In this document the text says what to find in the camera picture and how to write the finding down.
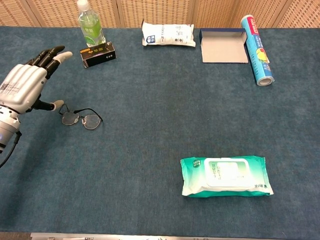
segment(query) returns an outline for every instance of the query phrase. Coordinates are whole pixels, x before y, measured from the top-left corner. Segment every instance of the blue tube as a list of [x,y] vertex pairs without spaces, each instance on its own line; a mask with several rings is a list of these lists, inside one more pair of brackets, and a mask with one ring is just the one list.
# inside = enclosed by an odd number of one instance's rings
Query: blue tube
[[269,67],[269,59],[267,57],[264,46],[254,17],[246,15],[241,19],[241,25],[245,29],[247,39],[246,46],[249,52],[255,81],[259,86],[266,86],[274,82],[274,78]]

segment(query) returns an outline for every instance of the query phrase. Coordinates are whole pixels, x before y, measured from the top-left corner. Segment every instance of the small box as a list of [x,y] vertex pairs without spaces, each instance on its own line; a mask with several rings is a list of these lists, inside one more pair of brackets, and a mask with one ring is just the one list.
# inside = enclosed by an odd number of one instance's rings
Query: small box
[[80,50],[80,54],[85,68],[116,58],[116,50],[110,41],[82,49]]
[[244,28],[201,28],[203,63],[248,63]]

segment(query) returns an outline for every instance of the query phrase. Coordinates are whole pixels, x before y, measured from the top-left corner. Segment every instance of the wooden panel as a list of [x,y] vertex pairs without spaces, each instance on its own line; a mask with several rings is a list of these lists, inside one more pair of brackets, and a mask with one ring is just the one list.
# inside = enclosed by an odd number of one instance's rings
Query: wooden panel
[[192,23],[196,28],[227,28],[235,4],[234,0],[196,0]]
[[[76,0],[27,0],[43,27],[78,27]],[[116,0],[89,0],[103,28],[120,27]]]
[[271,28],[287,0],[237,0],[230,28],[240,28],[245,15],[253,15],[258,28]]
[[37,19],[24,0],[0,0],[0,9],[0,26],[39,26]]
[[193,0],[117,0],[121,23],[126,28],[150,24],[190,24]]
[[320,28],[320,0],[294,0],[279,28]]

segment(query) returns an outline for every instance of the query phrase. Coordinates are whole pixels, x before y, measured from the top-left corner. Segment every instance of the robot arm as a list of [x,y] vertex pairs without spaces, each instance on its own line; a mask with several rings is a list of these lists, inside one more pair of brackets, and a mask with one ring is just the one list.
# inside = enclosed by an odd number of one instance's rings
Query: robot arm
[[18,116],[32,109],[54,111],[62,100],[47,103],[40,100],[41,91],[58,66],[72,56],[65,46],[57,46],[39,53],[26,64],[16,65],[0,85],[0,153],[12,135],[19,131]]

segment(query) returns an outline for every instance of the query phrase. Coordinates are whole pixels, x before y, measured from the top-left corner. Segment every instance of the water bottle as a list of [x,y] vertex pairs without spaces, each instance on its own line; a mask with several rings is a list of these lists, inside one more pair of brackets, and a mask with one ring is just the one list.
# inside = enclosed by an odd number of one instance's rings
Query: water bottle
[[80,14],[78,22],[88,47],[104,44],[106,38],[102,31],[98,14],[90,8],[88,0],[77,1]]

